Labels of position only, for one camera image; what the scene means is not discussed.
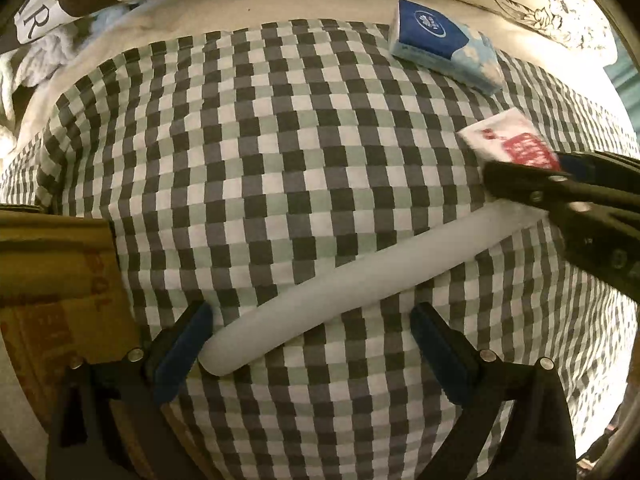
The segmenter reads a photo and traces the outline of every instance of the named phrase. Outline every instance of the red label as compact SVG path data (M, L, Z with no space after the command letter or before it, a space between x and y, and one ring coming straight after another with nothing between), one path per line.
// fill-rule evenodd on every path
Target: red label
M559 170L560 163L556 154L533 134L519 134L505 140L502 148L515 164L535 166L546 170Z

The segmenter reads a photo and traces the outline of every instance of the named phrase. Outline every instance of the tissue pack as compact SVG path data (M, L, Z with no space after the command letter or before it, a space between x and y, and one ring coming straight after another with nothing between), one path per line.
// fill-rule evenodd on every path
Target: tissue pack
M484 34L407 0L398 2L389 51L485 95L496 93L504 84L495 49Z
M558 156L517 108L509 108L462 128L458 135L465 139L481 162L499 160L560 171Z

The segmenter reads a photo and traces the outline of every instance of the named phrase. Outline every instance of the red and white package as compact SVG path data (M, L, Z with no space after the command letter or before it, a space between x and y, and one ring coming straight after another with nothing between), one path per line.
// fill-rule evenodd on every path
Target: red and white package
M467 126L458 135L481 160L560 170L556 154L540 137L533 123L517 108Z

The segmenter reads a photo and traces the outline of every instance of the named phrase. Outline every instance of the blue logo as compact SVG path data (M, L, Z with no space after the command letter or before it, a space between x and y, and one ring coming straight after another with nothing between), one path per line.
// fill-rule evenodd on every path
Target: blue logo
M437 38L444 38L447 31L436 20L435 16L426 10L416 10L414 12L415 20L428 33L433 34Z

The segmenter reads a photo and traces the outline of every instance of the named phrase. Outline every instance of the bed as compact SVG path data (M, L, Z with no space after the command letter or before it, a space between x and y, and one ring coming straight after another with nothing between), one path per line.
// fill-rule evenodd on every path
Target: bed
M507 108L555 150L640 157L593 53L459 1L413 1L484 32L504 90L485 98L389 56L397 0L147 0L36 90L0 202L111 220L148 340L191 301L223 326L482 207L454 132ZM429 301L477 348L554 359L580 455L622 402L636 305L559 251L541 221L231 376L194 367L172 409L224 478L413 478L457 413L408 329Z

